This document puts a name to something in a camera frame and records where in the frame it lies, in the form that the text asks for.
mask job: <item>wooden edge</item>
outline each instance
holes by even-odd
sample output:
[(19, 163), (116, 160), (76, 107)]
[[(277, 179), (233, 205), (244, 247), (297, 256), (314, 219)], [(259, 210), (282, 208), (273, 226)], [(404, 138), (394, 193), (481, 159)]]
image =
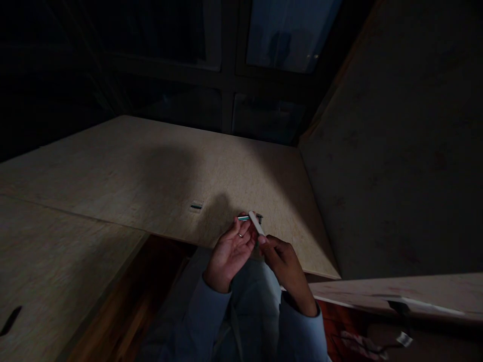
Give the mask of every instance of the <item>wooden edge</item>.
[(122, 266), (119, 268), (117, 273), (114, 275), (112, 280), (109, 282), (107, 287), (104, 289), (102, 292), (101, 296), (97, 299), (95, 305), (92, 307), (90, 312), (87, 314), (87, 316), (82, 320), (80, 323), (79, 327), (75, 331), (74, 335), (72, 338), (69, 340), (69, 342), (66, 343), (65, 347), (62, 349), (60, 352), (59, 356), (55, 359), (55, 362), (65, 362), (68, 360), (70, 354), (72, 353), (73, 349), (77, 344), (80, 342), (81, 338), (91, 325), (92, 321), (94, 318), (97, 316), (99, 313), (101, 307), (104, 305), (104, 303), (107, 301), (107, 298), (110, 296), (111, 292), (114, 290), (122, 276), (125, 274), (127, 268), (131, 264), (131, 262), (134, 260), (136, 255), (139, 253), (141, 250), (142, 246), (150, 236), (150, 233), (145, 233), (143, 236), (140, 237), (136, 247), (133, 249), (131, 254), (126, 258)]
[(339, 68), (339, 71), (337, 72), (336, 76), (334, 77), (334, 80), (332, 81), (331, 86), (329, 87), (329, 90), (327, 91), (326, 95), (322, 99), (322, 102), (320, 103), (319, 108), (317, 109), (317, 112), (315, 113), (314, 117), (312, 118), (312, 121), (308, 127), (308, 129), (302, 133), (299, 137), (298, 144), (300, 145), (301, 143), (308, 142), (311, 139), (312, 134), (314, 133), (315, 129), (321, 124), (322, 121), (322, 115), (326, 111), (326, 109), (329, 107), (330, 102), (336, 93), (337, 89), (339, 88), (339, 85), (342, 82), (342, 79), (344, 78), (344, 75), (347, 72), (347, 69), (349, 68), (349, 65), (354, 58), (357, 50), (362, 46), (362, 44), (367, 40), (367, 37), (369, 35), (369, 32), (372, 30), (372, 26), (376, 17), (377, 12), (379, 11), (379, 8), (381, 7), (382, 3), (384, 0), (376, 0), (374, 5), (372, 6), (371, 11), (369, 12), (369, 15), (367, 16), (364, 24), (362, 25), (361, 31), (359, 32), (359, 35), (357, 36), (356, 40), (354, 41), (354, 44), (352, 44), (351, 49), (349, 50), (349, 53), (347, 54), (344, 62), (342, 63), (341, 67)]

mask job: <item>tag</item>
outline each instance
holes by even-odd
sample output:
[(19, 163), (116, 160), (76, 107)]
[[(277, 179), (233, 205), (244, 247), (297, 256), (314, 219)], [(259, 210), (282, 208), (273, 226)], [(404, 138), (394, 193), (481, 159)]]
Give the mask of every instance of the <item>tag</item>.
[(404, 347), (409, 347), (413, 339), (409, 337), (407, 334), (404, 332), (401, 332), (401, 335), (396, 339), (400, 344), (402, 344)]

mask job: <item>plywood panel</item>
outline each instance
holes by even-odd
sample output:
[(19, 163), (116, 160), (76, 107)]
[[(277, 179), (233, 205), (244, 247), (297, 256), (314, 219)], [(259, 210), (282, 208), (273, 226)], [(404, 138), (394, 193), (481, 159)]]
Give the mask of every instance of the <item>plywood panel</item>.
[(255, 210), (304, 270), (339, 278), (296, 148), (122, 116), (0, 165), (0, 193), (207, 247)]
[(311, 283), (315, 297), (391, 312), (380, 295), (402, 296), (463, 312), (455, 315), (408, 304), (413, 315), (483, 321), (483, 273)]
[(4, 196), (0, 220), (0, 360), (55, 360), (145, 233)]

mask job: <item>finger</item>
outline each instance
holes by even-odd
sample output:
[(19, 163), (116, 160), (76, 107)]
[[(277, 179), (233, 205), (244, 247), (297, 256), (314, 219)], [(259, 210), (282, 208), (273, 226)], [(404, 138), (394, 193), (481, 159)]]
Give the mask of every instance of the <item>finger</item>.
[(240, 226), (239, 234), (240, 235), (245, 235), (245, 234), (250, 235), (250, 233), (247, 233), (247, 231), (250, 228), (250, 225), (251, 224), (252, 224), (252, 222), (250, 220), (243, 221), (242, 224), (241, 224), (241, 226)]
[(238, 235), (240, 231), (240, 220), (238, 217), (233, 218), (233, 224), (231, 226), (231, 229), (229, 229), (227, 232), (225, 232), (224, 236), (228, 239), (233, 239), (235, 236)]
[(297, 254), (295, 253), (292, 244), (280, 240), (278, 237), (275, 237), (273, 235), (267, 235), (267, 239), (269, 240), (270, 245), (275, 248), (275, 251), (277, 252), (280, 259), (282, 259), (285, 263), (290, 262), (294, 259), (298, 260)]
[(241, 241), (243, 244), (246, 244), (250, 241), (250, 239), (252, 238), (251, 234), (250, 233), (245, 233), (245, 235), (243, 235), (243, 238), (241, 238)]
[(280, 240), (278, 237), (273, 235), (267, 235), (267, 239), (270, 242), (270, 245), (273, 246), (278, 253), (283, 253), (290, 245), (289, 243)]
[(255, 248), (255, 241), (250, 238), (250, 240), (247, 242), (247, 246), (248, 246), (248, 249), (250, 250), (250, 252), (252, 252), (253, 249)]
[(265, 262), (271, 270), (275, 271), (275, 269), (278, 268), (278, 265), (282, 263), (282, 259), (280, 259), (279, 255), (275, 251), (271, 241), (269, 241), (265, 236), (260, 235), (258, 237), (258, 243), (260, 245), (262, 254), (265, 256)]

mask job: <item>small white object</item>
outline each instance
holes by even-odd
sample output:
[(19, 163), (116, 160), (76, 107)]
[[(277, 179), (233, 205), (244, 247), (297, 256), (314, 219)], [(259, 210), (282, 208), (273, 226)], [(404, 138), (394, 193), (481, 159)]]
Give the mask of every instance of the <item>small white object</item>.
[(409, 347), (413, 339), (401, 331), (401, 335), (396, 339), (396, 341), (398, 341), (404, 347)]
[(258, 219), (257, 219), (257, 216), (255, 215), (255, 213), (253, 211), (248, 211), (248, 216), (250, 216), (250, 220), (253, 222), (253, 224), (255, 225), (255, 229), (257, 230), (257, 232), (260, 234), (260, 235), (263, 235), (265, 236), (265, 233), (263, 232), (262, 230), (262, 227), (260, 226), (260, 224), (258, 223)]

